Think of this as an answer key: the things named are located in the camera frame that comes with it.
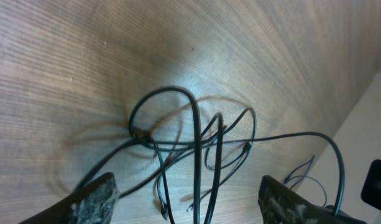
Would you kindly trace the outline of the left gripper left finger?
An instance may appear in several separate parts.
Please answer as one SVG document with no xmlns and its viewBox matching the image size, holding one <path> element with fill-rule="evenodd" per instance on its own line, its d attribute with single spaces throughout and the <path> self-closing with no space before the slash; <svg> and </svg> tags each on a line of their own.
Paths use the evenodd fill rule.
<svg viewBox="0 0 381 224">
<path fill-rule="evenodd" d="M 109 224 L 118 198 L 114 174 L 107 172 L 21 224 Z"/>
</svg>

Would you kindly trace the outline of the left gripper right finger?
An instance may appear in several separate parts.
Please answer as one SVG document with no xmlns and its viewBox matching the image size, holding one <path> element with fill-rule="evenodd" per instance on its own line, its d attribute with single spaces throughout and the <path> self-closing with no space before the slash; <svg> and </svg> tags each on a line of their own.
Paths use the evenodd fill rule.
<svg viewBox="0 0 381 224">
<path fill-rule="evenodd" d="M 264 224 L 365 224 L 334 207 L 320 207 L 305 200 L 269 175 L 262 177 L 259 207 Z"/>
</svg>

